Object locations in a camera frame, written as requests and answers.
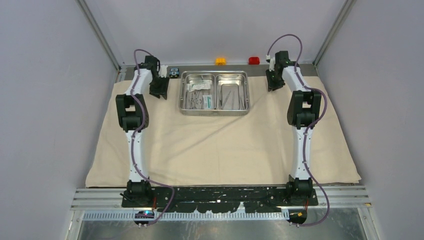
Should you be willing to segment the beige cloth wrap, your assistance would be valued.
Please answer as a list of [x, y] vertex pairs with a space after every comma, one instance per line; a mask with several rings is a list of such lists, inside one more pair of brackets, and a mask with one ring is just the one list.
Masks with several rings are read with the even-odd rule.
[[[150, 120], [144, 144], [150, 179], [174, 186], [285, 184], [294, 152], [287, 123], [291, 91], [285, 86], [268, 92], [264, 76], [248, 77], [248, 84], [249, 113], [239, 117], [183, 115], [178, 79], [170, 80], [167, 100], [147, 90]], [[129, 180], [129, 145], [118, 123], [115, 97], [130, 85], [124, 80], [113, 86], [85, 180], [88, 188], [125, 187]], [[310, 171], [321, 184], [361, 180], [330, 100], [313, 130], [310, 158]]]

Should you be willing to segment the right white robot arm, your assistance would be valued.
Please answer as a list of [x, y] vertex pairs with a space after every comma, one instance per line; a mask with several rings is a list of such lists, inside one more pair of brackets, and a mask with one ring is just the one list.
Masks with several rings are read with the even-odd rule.
[[273, 57], [267, 54], [266, 62], [267, 90], [271, 92], [288, 86], [291, 91], [286, 119], [293, 132], [293, 163], [284, 199], [290, 205], [302, 205], [314, 192], [309, 169], [310, 150], [322, 95], [307, 84], [299, 65], [290, 60], [287, 51], [279, 51]]

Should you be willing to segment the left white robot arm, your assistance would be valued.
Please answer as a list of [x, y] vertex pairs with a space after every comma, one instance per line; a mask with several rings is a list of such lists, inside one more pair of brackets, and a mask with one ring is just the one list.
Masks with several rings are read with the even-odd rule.
[[118, 124], [125, 132], [129, 153], [129, 179], [121, 194], [124, 208], [148, 207], [154, 199], [145, 151], [149, 113], [143, 93], [159, 78], [160, 61], [153, 55], [137, 63], [128, 89], [115, 97]]

